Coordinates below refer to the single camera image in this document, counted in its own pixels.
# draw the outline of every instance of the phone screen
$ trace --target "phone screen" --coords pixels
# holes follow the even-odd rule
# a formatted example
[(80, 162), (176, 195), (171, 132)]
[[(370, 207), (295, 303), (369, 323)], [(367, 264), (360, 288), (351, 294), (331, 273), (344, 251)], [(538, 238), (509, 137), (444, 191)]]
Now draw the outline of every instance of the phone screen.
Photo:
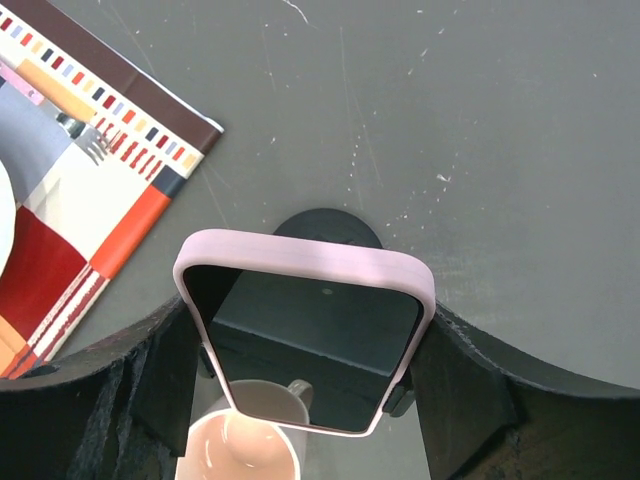
[(280, 274), (198, 266), (185, 284), (229, 382), (305, 380), (311, 423), (351, 433), (370, 425), (423, 314), (405, 293)]

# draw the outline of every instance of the red stripe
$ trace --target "red stripe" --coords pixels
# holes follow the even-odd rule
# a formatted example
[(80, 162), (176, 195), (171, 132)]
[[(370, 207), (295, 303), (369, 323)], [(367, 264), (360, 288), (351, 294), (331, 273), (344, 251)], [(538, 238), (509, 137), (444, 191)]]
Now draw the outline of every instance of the red stripe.
[(129, 148), (127, 148), (127, 151), (124, 152), (124, 155), (122, 155), (121, 160), (123, 162), (126, 162), (137, 146), (138, 146), (138, 142), (133, 142), (131, 145), (129, 145)]
[(170, 201), (160, 190), (148, 185), (91, 257), (91, 267), (106, 279), (114, 278)]
[(138, 173), (142, 173), (142, 172), (144, 172), (144, 169), (145, 169), (145, 168), (147, 168), (147, 165), (149, 165), (149, 164), (153, 161), (153, 159), (154, 159), (154, 158), (156, 158), (156, 156), (155, 156), (155, 155), (151, 155), (151, 157), (149, 158), (149, 160), (147, 160), (147, 161), (145, 162), (145, 164), (142, 166), (142, 168), (140, 169), (140, 171), (139, 171)]
[(137, 163), (140, 161), (142, 157), (144, 157), (147, 154), (147, 152), (148, 150), (146, 148), (143, 148), (142, 151), (138, 153), (138, 156), (135, 158), (135, 160), (131, 162), (131, 168), (136, 168)]
[(158, 141), (158, 148), (164, 147), (164, 144), (167, 143), (167, 140), (169, 140), (169, 137), (163, 135), (162, 138)]
[(51, 66), (53, 67), (53, 69), (54, 69), (54, 70), (57, 70), (57, 69), (58, 69), (58, 67), (62, 64), (62, 60), (63, 60), (63, 58), (62, 58), (62, 57), (58, 57), (58, 58), (56, 58), (56, 59), (53, 61), (53, 63), (51, 64)]
[(118, 137), (118, 140), (116, 140), (116, 143), (114, 143), (113, 146), (111, 147), (111, 153), (116, 153), (118, 149), (122, 146), (124, 141), (127, 139), (127, 137), (128, 135), (126, 133), (121, 134)]
[(158, 169), (160, 168), (160, 165), (162, 165), (162, 160), (158, 160), (158, 163), (156, 163), (153, 166), (153, 169), (149, 172), (149, 175), (147, 175), (147, 178), (146, 178), (147, 182), (151, 180), (151, 177), (153, 177), (153, 174), (158, 171)]
[(23, 45), (26, 47), (32, 38), (33, 38), (33, 35), (31, 35), (30, 33), (27, 33), (22, 39), (22, 41), (20, 42), (20, 45)]
[(35, 339), (35, 341), (32, 342), (33, 343), (33, 347), (32, 348), (35, 348), (36, 345), (38, 345), (38, 343), (40, 343), (40, 340), (42, 340), (42, 337), (44, 337), (47, 334), (47, 332), (49, 331), (49, 328), (51, 328), (51, 325), (53, 325), (53, 323), (60, 317), (60, 312), (67, 305), (69, 305), (69, 302), (71, 300), (73, 300), (73, 297), (76, 296), (76, 293), (78, 293), (78, 290), (80, 290), (82, 285), (84, 285), (84, 282), (87, 281), (87, 278), (89, 278), (89, 275), (91, 275), (92, 271), (93, 270), (91, 268), (88, 268), (87, 271), (85, 272), (85, 274), (82, 277), (80, 277), (80, 281), (76, 285), (76, 288), (73, 289), (73, 291), (71, 292), (71, 295), (69, 295), (67, 297), (67, 299), (62, 303), (62, 305), (60, 305), (60, 308), (58, 308), (58, 311), (56, 312), (56, 314), (53, 316), (53, 318), (49, 322), (49, 325), (47, 325), (46, 328), (43, 330), (43, 332), (40, 335), (38, 335), (38, 337)]
[(9, 28), (9, 25), (11, 25), (12, 22), (13, 20), (11, 20), (10, 18), (7, 18), (4, 22), (2, 22), (2, 25), (0, 25), (0, 28), (2, 30), (6, 30), (7, 28)]
[(113, 123), (110, 123), (109, 126), (105, 129), (103, 135), (106, 137), (107, 134), (109, 133), (109, 130), (111, 130), (113, 128)]
[(184, 147), (180, 147), (178, 149), (178, 151), (176, 152), (176, 154), (173, 156), (174, 160), (177, 160), (180, 158), (180, 155), (182, 155), (184, 153)]
[(21, 206), (13, 250), (0, 277), (0, 315), (29, 339), (86, 265), (67, 240)]
[(114, 97), (113, 95), (109, 95), (107, 99), (104, 101), (104, 103), (102, 104), (102, 106), (104, 108), (109, 108), (111, 105), (113, 105), (113, 102), (115, 101), (116, 101), (116, 97)]
[(135, 112), (133, 110), (129, 110), (127, 114), (122, 118), (122, 121), (128, 124), (135, 116)]
[(82, 311), (87, 307), (89, 302), (95, 298), (96, 294), (98, 293), (98, 291), (100, 290), (102, 285), (104, 285), (104, 282), (105, 282), (105, 278), (104, 277), (102, 277), (102, 276), (98, 277), (98, 281), (89, 289), (89, 291), (82, 298), (80, 303), (78, 305), (76, 305), (76, 308), (74, 308), (73, 311), (69, 314), (69, 317), (67, 318), (67, 321), (64, 322), (64, 325), (62, 326), (60, 331), (56, 334), (56, 336), (53, 339), (53, 341), (49, 344), (49, 346), (46, 348), (46, 350), (42, 353), (42, 358), (47, 358), (47, 356), (49, 355), (51, 350), (53, 350), (53, 348), (56, 346), (56, 344), (64, 336), (64, 334), (67, 332), (67, 330), (69, 329), (71, 324), (78, 319), (78, 317), (80, 316)]
[(84, 78), (84, 73), (82, 72), (78, 72), (76, 73), (76, 76), (73, 77), (73, 80), (71, 81), (71, 83), (73, 83), (74, 85), (77, 85), (80, 83), (80, 81)]

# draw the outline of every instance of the coffee mug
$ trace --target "coffee mug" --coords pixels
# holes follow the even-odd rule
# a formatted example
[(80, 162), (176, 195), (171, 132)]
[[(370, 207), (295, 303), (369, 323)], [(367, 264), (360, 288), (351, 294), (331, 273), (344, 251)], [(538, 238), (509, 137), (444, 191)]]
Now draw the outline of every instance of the coffee mug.
[[(288, 387), (264, 380), (239, 380), (232, 386), (237, 405), (309, 424), (313, 387), (304, 380)], [(189, 428), (176, 480), (300, 480), (307, 432), (247, 417), (229, 405), (220, 398)]]

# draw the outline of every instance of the gray table surface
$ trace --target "gray table surface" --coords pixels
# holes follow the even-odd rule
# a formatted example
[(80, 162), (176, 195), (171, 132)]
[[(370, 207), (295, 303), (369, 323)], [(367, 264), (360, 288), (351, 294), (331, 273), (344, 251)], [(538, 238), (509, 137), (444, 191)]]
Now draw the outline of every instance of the gray table surface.
[[(474, 325), (640, 387), (640, 3), (54, 3), (227, 128), (61, 354), (173, 295), (191, 232), (323, 206), (423, 259)], [(415, 411), (313, 437), (307, 467), (428, 478)]]

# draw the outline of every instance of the black phone holder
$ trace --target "black phone holder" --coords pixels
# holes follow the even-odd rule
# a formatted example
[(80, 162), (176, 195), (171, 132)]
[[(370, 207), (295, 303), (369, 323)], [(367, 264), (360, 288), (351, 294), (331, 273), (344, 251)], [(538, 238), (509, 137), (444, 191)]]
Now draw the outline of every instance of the black phone holder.
[[(339, 243), (345, 245), (354, 245), (354, 246), (362, 246), (369, 248), (382, 248), (382, 244), (373, 230), (362, 220), (351, 215), (349, 213), (333, 210), (333, 209), (315, 209), (309, 210), (298, 215), (293, 216), (286, 222), (284, 222), (280, 227), (274, 232), (276, 236), (284, 236), (298, 239), (306, 239), (306, 240), (315, 240), (322, 241), (328, 243)], [(273, 295), (281, 295), (282, 292), (280, 289), (282, 286), (278, 283), (270, 283), (264, 285), (263, 288), (273, 289)], [(237, 295), (234, 298), (242, 297), (243, 292), (236, 292)], [(237, 306), (238, 316), (242, 316), (243, 305), (247, 302), (251, 302), (252, 298), (247, 298), (246, 300), (242, 299), (240, 301), (235, 302), (233, 305)], [(234, 316), (235, 312), (230, 312), (230, 316)], [(277, 323), (281, 320), (279, 317), (280, 312), (272, 311), (265, 314), (265, 323), (269, 324), (270, 319), (269, 315), (274, 315), (278, 317), (274, 319), (273, 323)], [(345, 318), (345, 322), (353, 322), (353, 318)], [(279, 380), (279, 383), (287, 383), (290, 379), (288, 379), (286, 371), (285, 362), (278, 362), (278, 358), (281, 358), (285, 355), (284, 352), (276, 353), (273, 355), (273, 352), (269, 351), (269, 348), (264, 348), (261, 346), (261, 342), (259, 339), (255, 338), (255, 332), (251, 335), (251, 340), (246, 335), (245, 332), (241, 331), (240, 328), (234, 329), (233, 326), (225, 325), (214, 325), (213, 323), (209, 326), (210, 333), (213, 335), (215, 329), (215, 334), (219, 336), (224, 336), (225, 342), (229, 344), (231, 348), (226, 349), (226, 352), (219, 352), (219, 354), (224, 354), (225, 359), (225, 368), (231, 365), (231, 370), (233, 370), (234, 374), (238, 376), (238, 378), (263, 378), (265, 376), (265, 368), (269, 368), (269, 376), (272, 380)], [(268, 363), (268, 367), (265, 366), (260, 360), (268, 360), (264, 359), (254, 359), (251, 361), (247, 355), (243, 355), (242, 343), (243, 342), (251, 342), (251, 345), (246, 345), (246, 348), (259, 350), (263, 348), (264, 355), (273, 356), (273, 360)], [(384, 355), (384, 339), (379, 339), (380, 348), (377, 349), (380, 352), (380, 355)], [(315, 406), (312, 407), (311, 410), (311, 422), (312, 423), (329, 423), (329, 424), (339, 424), (339, 425), (351, 425), (351, 428), (355, 430), (358, 429), (358, 426), (354, 423), (353, 413), (355, 411), (359, 411), (360, 404), (359, 402), (365, 401), (368, 403), (379, 402), (379, 398), (376, 393), (380, 390), (380, 385), (383, 385), (384, 382), (388, 381), (384, 379), (382, 376), (378, 374), (372, 373), (375, 371), (375, 368), (367, 369), (364, 368), (362, 370), (353, 368), (351, 365), (347, 365), (346, 362), (337, 361), (337, 364), (334, 362), (331, 366), (329, 366), (329, 362), (317, 360), (320, 358), (325, 358), (324, 352), (319, 352), (316, 355), (310, 356), (308, 353), (303, 353), (302, 351), (297, 351), (295, 348), (290, 346), (281, 346), (279, 349), (286, 349), (286, 358), (297, 359), (298, 362), (305, 362), (309, 364), (317, 364), (318, 367), (313, 367), (310, 365), (309, 371), (312, 372), (312, 375), (315, 375), (319, 381), (323, 381), (328, 379), (328, 375), (323, 374), (322, 371), (318, 371), (318, 369), (327, 369), (331, 368), (335, 369), (343, 369), (345, 372), (345, 377), (342, 379), (343, 381), (348, 378), (349, 383), (351, 385), (361, 385), (361, 388), (356, 388), (356, 392), (349, 395), (342, 391), (338, 385), (325, 384), (325, 388), (318, 392), (316, 389), (316, 394), (326, 395), (327, 398), (324, 398), (324, 402), (314, 402)], [(214, 377), (215, 371), (213, 369), (213, 365), (210, 363), (209, 357), (204, 351), (204, 348), (201, 347), (200, 356), (203, 360), (206, 371), (209, 376)], [(383, 407), (383, 411), (385, 413), (389, 413), (390, 415), (397, 417), (403, 415), (407, 409), (413, 403), (414, 397), (412, 395), (412, 383), (410, 378), (410, 373), (407, 371), (402, 381), (396, 386), (391, 396), (387, 400), (386, 404)], [(336, 405), (341, 405), (342, 408), (336, 408)]]
[[(80, 352), (0, 379), (3, 478), (173, 478), (199, 341), (176, 296)], [(549, 365), (443, 305), (410, 370), (387, 410), (415, 394), (433, 480), (640, 478), (637, 389)]]

